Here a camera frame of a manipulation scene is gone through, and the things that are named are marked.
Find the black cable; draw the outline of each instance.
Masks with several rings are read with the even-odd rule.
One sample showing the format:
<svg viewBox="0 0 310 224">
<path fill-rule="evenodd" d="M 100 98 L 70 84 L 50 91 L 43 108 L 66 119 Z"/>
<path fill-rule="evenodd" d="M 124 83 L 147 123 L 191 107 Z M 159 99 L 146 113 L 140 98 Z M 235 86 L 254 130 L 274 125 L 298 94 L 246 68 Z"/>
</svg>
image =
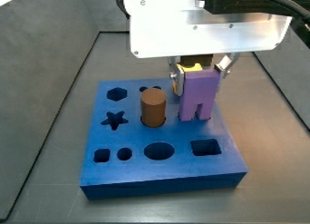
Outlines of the black cable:
<svg viewBox="0 0 310 224">
<path fill-rule="evenodd" d="M 291 0 L 269 0 L 269 1 L 283 6 L 286 9 L 293 11 L 298 16 L 301 16 L 305 22 L 305 26 L 310 30 L 310 12 L 302 6 L 299 6 Z"/>
<path fill-rule="evenodd" d="M 126 18 L 130 19 L 131 15 L 126 11 L 126 8 L 124 8 L 124 5 L 123 5 L 123 0 L 115 0 L 115 2 L 118 4 L 120 10 L 123 11 Z"/>
</svg>

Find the star-shaped hole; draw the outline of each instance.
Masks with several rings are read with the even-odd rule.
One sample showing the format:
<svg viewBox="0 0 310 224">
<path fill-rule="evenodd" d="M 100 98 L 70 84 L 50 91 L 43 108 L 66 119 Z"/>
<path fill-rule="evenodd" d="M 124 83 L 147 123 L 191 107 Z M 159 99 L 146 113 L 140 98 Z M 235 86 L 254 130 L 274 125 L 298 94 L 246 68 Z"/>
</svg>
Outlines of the star-shaped hole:
<svg viewBox="0 0 310 224">
<path fill-rule="evenodd" d="M 107 112 L 108 119 L 102 122 L 102 125 L 110 125 L 114 131 L 118 130 L 120 124 L 127 124 L 128 120 L 123 118 L 124 112 Z"/>
</svg>

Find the blue shape sorter board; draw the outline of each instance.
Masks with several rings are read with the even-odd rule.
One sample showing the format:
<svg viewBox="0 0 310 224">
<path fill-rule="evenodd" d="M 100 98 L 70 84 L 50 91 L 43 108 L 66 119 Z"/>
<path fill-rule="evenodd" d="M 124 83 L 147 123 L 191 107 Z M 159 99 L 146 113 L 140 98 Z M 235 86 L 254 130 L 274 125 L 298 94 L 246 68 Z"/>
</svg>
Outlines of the blue shape sorter board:
<svg viewBox="0 0 310 224">
<path fill-rule="evenodd" d="M 167 93 L 166 123 L 140 122 L 140 91 Z M 88 199 L 235 187 L 247 167 L 217 105 L 209 121 L 178 119 L 168 79 L 100 82 L 80 187 Z"/>
</svg>

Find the purple block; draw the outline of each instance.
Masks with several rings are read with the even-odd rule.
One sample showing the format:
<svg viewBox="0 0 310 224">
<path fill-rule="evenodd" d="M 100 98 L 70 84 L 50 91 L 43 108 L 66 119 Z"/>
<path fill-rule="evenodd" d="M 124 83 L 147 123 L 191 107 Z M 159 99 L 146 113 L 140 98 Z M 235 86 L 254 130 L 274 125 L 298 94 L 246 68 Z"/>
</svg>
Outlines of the purple block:
<svg viewBox="0 0 310 224">
<path fill-rule="evenodd" d="M 195 113 L 201 120 L 211 118 L 219 80 L 221 73 L 215 69 L 186 73 L 184 91 L 179 104 L 180 121 L 191 121 Z"/>
</svg>

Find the wooden cylinder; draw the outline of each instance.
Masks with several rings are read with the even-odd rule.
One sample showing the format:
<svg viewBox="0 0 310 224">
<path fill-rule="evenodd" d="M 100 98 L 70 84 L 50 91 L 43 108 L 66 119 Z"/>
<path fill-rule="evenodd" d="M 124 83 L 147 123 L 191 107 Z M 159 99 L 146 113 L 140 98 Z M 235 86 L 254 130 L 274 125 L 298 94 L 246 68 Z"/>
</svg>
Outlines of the wooden cylinder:
<svg viewBox="0 0 310 224">
<path fill-rule="evenodd" d="M 166 92 L 151 88 L 142 92 L 140 96 L 142 123 L 156 128 L 164 124 L 166 116 Z"/>
</svg>

